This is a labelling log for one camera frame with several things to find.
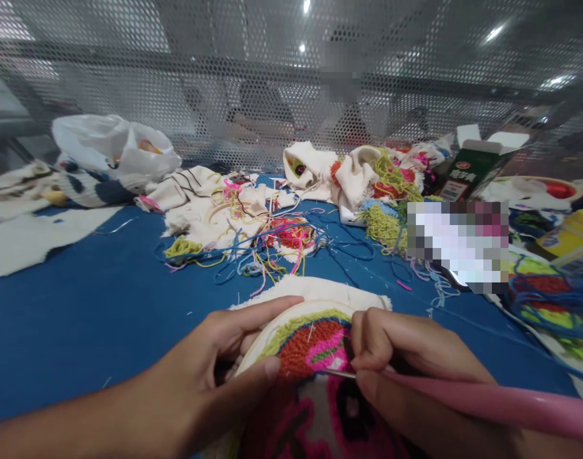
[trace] blue tablecloth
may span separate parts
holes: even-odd
[[[332,205],[303,201],[298,210]],[[215,286],[217,269],[188,266],[170,273],[154,249],[162,216],[122,209],[101,231],[51,253],[47,261],[0,278],[0,418],[44,407],[115,384],[145,370],[217,309],[245,301],[261,278],[235,277]],[[330,234],[348,240],[341,227]],[[364,237],[364,230],[352,228]],[[320,251],[306,276],[348,282],[391,298],[398,312],[427,316],[432,282],[395,284],[389,261],[347,259],[348,272]],[[445,308],[501,334],[526,340],[516,325],[481,295],[449,298]],[[436,310],[434,320],[457,332],[502,385],[576,395],[570,378],[540,353]]]

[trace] colorful embroidery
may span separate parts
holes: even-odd
[[[291,319],[259,358],[278,355],[276,386],[251,417],[242,458],[406,458],[407,450],[363,398],[352,371],[350,317],[337,309]]]

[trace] white plastic bag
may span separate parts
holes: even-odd
[[[58,147],[82,168],[118,179],[130,173],[161,179],[181,165],[162,132],[117,115],[74,115],[54,120]]]

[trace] metal mesh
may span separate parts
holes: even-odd
[[[0,0],[0,76],[43,124],[116,113],[262,171],[294,140],[487,135],[564,104],[524,167],[583,131],[583,1]]]

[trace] carton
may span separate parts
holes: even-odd
[[[458,126],[461,150],[450,165],[440,197],[447,201],[476,198],[528,140],[529,134],[508,132],[481,140],[478,124]]]

